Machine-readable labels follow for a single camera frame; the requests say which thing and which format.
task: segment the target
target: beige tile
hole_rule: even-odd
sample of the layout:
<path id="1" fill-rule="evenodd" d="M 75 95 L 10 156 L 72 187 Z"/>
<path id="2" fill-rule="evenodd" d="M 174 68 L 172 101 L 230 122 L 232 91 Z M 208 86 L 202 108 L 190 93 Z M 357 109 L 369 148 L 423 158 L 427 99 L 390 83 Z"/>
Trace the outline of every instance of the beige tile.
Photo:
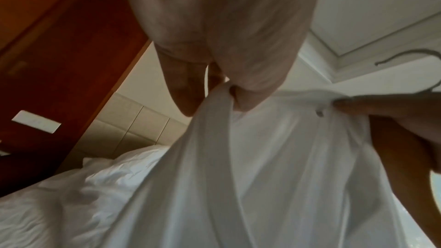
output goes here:
<path id="1" fill-rule="evenodd" d="M 119 143 L 115 152 L 113 152 L 113 158 L 135 149 L 153 146 L 154 144 L 154 141 L 144 139 L 143 137 L 127 132 Z"/>
<path id="2" fill-rule="evenodd" d="M 73 149 L 58 167 L 55 174 L 59 174 L 70 169 L 80 169 L 83 167 L 83 158 L 89 157 L 92 158 L 94 156 L 84 153 L 80 150 Z"/>
<path id="3" fill-rule="evenodd" d="M 171 146 L 187 129 L 187 125 L 170 119 L 158 139 L 158 144 Z"/>
<path id="4" fill-rule="evenodd" d="M 115 93 L 96 119 L 127 131 L 141 109 L 141 104 Z"/>
<path id="5" fill-rule="evenodd" d="M 168 120 L 165 115 L 143 107 L 130 126 L 129 132 L 156 142 Z"/>
<path id="6" fill-rule="evenodd" d="M 75 149 L 97 157 L 108 158 L 124 135 L 124 130 L 95 119 L 81 136 Z"/>

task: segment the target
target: ceiling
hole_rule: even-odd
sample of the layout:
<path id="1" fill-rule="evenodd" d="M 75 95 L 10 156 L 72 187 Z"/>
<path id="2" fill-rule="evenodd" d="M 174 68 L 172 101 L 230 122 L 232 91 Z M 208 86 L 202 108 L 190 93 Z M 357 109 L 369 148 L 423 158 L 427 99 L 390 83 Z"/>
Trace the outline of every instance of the ceiling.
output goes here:
<path id="1" fill-rule="evenodd" d="M 319 0 L 311 30 L 337 56 L 441 12 L 441 0 Z"/>

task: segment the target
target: white pillow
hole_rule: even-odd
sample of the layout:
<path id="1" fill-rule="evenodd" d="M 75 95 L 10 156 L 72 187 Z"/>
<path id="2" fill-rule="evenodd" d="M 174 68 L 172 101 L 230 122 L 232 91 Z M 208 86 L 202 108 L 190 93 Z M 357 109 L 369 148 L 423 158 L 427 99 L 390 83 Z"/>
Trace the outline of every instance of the white pillow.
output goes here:
<path id="1" fill-rule="evenodd" d="M 63 246 L 97 247 L 134 191 L 167 150 L 168 147 L 152 146 L 125 153 L 112 165 L 89 174 L 77 187 L 66 191 L 61 198 Z"/>

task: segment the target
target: hand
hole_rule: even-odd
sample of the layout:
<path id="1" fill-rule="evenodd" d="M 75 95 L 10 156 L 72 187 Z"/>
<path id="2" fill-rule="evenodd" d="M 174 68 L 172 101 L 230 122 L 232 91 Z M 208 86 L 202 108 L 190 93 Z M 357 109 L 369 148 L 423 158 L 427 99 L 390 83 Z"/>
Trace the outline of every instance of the hand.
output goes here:
<path id="1" fill-rule="evenodd" d="M 155 42 L 170 94 L 186 116 L 227 76 L 235 107 L 247 111 L 285 80 L 316 0 L 129 0 Z"/>
<path id="2" fill-rule="evenodd" d="M 357 96 L 336 101 L 334 106 L 350 115 L 394 119 L 430 144 L 437 163 L 435 170 L 441 170 L 441 93 Z"/>

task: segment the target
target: bed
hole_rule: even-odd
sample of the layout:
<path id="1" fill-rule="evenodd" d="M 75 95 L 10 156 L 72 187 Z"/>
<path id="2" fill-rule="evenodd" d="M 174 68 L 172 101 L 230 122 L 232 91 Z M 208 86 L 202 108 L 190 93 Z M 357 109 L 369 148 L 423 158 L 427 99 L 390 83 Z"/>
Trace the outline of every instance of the bed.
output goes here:
<path id="1" fill-rule="evenodd" d="M 166 153 L 151 146 L 118 158 L 85 158 L 69 170 L 0 198 L 0 248 L 95 248 L 133 192 Z M 396 204 L 411 248 L 433 244 Z"/>

